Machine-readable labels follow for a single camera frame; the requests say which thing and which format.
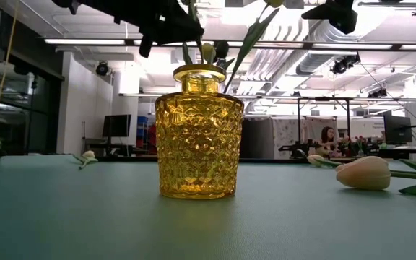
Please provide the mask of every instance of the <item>vase neck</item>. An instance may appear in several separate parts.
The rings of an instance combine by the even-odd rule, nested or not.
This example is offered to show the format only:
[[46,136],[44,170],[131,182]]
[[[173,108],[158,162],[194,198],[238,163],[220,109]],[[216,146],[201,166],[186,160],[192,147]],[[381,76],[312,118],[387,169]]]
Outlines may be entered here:
[[183,92],[219,92],[219,79],[216,77],[193,77],[187,75],[181,81]]

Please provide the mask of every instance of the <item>white tulip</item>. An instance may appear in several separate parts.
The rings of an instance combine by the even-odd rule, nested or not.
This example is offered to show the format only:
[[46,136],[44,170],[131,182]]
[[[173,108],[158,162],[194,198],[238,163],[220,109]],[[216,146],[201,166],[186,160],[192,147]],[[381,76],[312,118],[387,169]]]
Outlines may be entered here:
[[321,163],[320,162],[318,162],[317,160],[325,160],[322,156],[320,156],[320,155],[309,155],[308,156],[308,162],[310,163],[310,164],[312,164],[312,165],[314,165],[314,166],[317,166],[317,167],[321,167]]
[[357,189],[382,190],[388,188],[391,181],[388,162],[376,156],[340,165],[336,171],[339,182]]
[[86,152],[84,152],[83,158],[85,158],[85,159],[95,158],[94,152],[93,151],[86,151]]

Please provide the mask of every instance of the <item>textured glass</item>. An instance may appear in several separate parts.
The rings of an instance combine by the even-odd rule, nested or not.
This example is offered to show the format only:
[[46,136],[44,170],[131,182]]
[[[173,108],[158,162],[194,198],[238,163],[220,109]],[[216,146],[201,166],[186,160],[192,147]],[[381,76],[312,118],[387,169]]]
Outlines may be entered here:
[[211,92],[217,79],[188,75],[182,83],[184,92],[155,102],[160,192],[183,199],[234,194],[243,103]]

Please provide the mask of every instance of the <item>security camera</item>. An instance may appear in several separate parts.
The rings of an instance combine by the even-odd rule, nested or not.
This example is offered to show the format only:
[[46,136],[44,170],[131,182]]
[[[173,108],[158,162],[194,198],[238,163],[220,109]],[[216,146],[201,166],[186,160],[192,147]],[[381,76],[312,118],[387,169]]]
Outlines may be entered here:
[[110,71],[110,68],[108,67],[107,61],[100,61],[99,65],[97,65],[97,68],[95,69],[95,73],[99,76],[107,76],[108,72]]

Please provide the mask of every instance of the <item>tulip bud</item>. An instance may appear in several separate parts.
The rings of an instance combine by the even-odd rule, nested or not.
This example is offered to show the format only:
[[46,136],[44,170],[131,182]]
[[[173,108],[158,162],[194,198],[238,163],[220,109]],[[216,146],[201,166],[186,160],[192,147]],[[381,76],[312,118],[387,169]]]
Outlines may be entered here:
[[83,158],[88,159],[88,158],[95,158],[94,152],[93,151],[86,151],[83,154]]
[[321,167],[321,163],[320,162],[318,162],[317,160],[325,160],[322,156],[320,156],[320,155],[309,155],[308,156],[308,162],[310,163],[310,164],[312,164],[312,165],[314,165],[314,166],[317,166],[317,167]]
[[337,180],[357,189],[382,190],[389,187],[391,173],[387,161],[367,156],[336,169]]
[[213,60],[216,56],[216,50],[213,45],[209,43],[203,43],[203,46],[201,47],[201,51],[203,51],[203,58],[205,61],[207,61],[208,64],[213,64]]
[[266,4],[270,5],[271,7],[277,8],[283,4],[283,0],[264,0]]

